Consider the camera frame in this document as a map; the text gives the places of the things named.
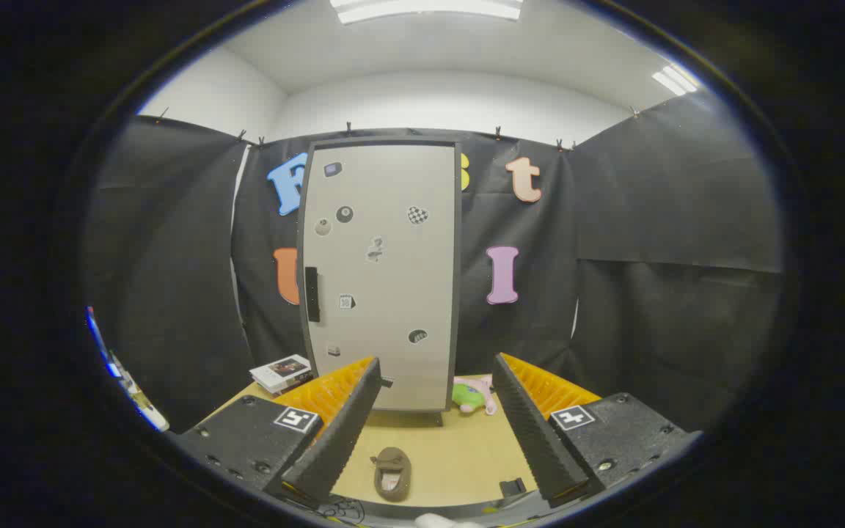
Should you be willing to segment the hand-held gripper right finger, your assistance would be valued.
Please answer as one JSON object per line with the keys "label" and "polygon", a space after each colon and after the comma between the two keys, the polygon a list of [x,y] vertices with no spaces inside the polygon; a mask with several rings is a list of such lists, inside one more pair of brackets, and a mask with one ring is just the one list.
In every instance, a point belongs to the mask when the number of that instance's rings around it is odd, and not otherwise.
{"label": "hand-held gripper right finger", "polygon": [[551,507],[628,483],[700,438],[634,395],[600,397],[506,353],[495,357],[492,380]]}

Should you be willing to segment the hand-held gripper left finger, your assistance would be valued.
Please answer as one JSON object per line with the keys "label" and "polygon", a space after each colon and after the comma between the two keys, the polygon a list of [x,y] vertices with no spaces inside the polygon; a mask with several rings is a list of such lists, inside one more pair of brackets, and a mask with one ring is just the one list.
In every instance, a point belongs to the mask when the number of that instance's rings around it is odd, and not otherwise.
{"label": "hand-held gripper left finger", "polygon": [[242,395],[172,438],[253,494],[318,507],[329,500],[381,388],[379,360],[367,357],[274,399]]}

